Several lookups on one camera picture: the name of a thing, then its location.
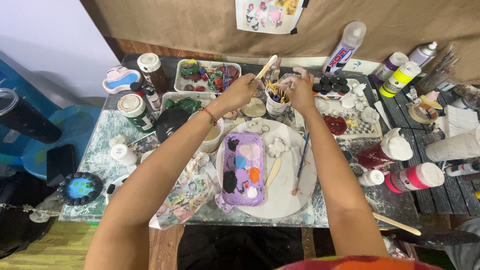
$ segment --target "green paint bottle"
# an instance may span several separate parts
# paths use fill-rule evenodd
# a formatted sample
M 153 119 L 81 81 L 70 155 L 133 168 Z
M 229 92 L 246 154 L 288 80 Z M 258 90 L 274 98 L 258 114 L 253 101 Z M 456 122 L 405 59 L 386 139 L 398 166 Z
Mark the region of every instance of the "green paint bottle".
M 118 109 L 140 132 L 150 133 L 155 130 L 155 117 L 139 95 L 128 94 L 120 98 Z

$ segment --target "black tumbler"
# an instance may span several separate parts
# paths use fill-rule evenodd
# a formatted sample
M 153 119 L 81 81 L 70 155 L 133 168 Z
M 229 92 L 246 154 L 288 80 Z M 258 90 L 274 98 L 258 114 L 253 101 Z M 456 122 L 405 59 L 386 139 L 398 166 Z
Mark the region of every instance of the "black tumbler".
M 10 89 L 0 88 L 0 124 L 45 144 L 58 141 L 61 130 Z

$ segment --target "brown paper backdrop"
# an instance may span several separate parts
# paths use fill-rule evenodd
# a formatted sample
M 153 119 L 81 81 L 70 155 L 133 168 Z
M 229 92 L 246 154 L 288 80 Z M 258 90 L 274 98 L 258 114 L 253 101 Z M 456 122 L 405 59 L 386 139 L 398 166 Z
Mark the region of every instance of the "brown paper backdrop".
M 393 52 L 409 55 L 419 44 L 436 41 L 440 49 L 436 60 L 440 60 L 444 50 L 455 44 L 462 60 L 452 81 L 480 84 L 479 0 L 311 0 L 295 35 L 237 30 L 234 0 L 82 3 L 106 37 L 243 57 L 328 56 L 343 28 L 362 21 L 367 34 L 354 58 L 383 62 Z

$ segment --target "orange paint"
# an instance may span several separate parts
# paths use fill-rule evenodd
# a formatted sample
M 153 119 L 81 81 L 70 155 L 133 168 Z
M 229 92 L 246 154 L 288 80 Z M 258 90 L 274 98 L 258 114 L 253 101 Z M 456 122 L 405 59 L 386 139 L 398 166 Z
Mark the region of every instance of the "orange paint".
M 251 168 L 250 169 L 250 179 L 252 182 L 256 183 L 258 182 L 258 177 L 260 175 L 260 170 L 258 168 Z

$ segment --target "hand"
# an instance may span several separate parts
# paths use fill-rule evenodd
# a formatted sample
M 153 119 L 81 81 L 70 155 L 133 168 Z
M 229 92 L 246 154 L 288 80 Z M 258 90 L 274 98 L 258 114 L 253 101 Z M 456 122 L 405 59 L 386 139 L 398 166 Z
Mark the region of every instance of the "hand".
M 306 117 L 312 110 L 318 111 L 312 91 L 313 75 L 300 67 L 294 67 L 293 71 L 300 73 L 301 78 L 290 76 L 281 82 L 280 87 L 287 92 L 292 107 Z
M 258 81 L 253 80 L 255 75 L 246 74 L 233 82 L 225 92 L 207 105 L 207 110 L 219 119 L 227 112 L 234 111 L 250 103 L 257 93 Z

